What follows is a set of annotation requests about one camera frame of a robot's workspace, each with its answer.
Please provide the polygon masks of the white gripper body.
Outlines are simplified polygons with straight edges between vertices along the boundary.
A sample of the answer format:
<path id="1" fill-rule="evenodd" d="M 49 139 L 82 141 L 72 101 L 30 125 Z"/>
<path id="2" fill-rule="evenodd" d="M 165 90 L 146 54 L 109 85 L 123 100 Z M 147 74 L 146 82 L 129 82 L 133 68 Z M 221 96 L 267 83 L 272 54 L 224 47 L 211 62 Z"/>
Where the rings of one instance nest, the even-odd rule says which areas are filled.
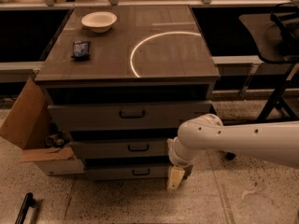
<path id="1" fill-rule="evenodd" d="M 177 137 L 167 140 L 168 156 L 172 164 L 180 168 L 194 165 L 198 149 L 185 147 Z"/>

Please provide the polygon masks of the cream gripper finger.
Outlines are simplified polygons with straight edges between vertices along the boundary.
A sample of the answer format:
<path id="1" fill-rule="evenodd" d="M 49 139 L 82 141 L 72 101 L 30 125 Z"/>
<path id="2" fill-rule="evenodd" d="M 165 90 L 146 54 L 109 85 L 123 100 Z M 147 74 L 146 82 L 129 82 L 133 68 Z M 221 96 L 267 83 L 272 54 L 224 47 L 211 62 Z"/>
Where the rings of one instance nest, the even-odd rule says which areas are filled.
<path id="1" fill-rule="evenodd" d="M 177 166 L 171 166 L 168 170 L 167 188 L 177 189 L 185 175 L 185 170 Z"/>

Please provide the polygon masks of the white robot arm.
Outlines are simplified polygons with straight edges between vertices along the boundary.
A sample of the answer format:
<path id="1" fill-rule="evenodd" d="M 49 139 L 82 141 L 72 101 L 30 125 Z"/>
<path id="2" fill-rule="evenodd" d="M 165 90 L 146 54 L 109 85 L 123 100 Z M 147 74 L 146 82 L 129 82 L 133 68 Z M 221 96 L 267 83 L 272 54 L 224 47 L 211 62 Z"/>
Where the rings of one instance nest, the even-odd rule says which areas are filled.
<path id="1" fill-rule="evenodd" d="M 178 135 L 167 141 L 172 166 L 167 187 L 177 189 L 185 169 L 194 165 L 197 153 L 216 149 L 299 166 L 299 122 L 268 122 L 225 126 L 214 114 L 189 119 L 178 128 Z"/>

